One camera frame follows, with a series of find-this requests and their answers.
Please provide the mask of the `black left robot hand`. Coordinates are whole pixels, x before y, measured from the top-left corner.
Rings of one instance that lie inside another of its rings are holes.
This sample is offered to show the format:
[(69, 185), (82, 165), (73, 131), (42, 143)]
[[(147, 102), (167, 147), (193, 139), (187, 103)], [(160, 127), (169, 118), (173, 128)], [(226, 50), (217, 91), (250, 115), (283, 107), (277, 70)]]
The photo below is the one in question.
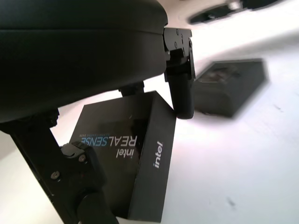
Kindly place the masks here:
[(165, 74), (174, 112), (194, 115), (192, 33), (168, 28), (156, 0), (3, 0), (0, 129), (11, 136), (66, 224), (115, 224), (91, 147), (51, 132), (59, 107), (103, 92), (141, 91)]

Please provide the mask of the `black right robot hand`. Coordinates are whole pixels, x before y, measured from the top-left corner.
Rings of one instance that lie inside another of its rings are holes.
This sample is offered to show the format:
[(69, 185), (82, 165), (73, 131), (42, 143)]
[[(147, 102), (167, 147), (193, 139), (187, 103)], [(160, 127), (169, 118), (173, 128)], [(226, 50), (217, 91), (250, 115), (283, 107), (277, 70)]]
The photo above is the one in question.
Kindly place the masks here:
[(191, 15), (187, 21), (190, 25), (208, 23), (223, 19), (244, 10), (261, 10), (282, 2), (281, 0), (227, 0), (225, 3), (209, 7)]

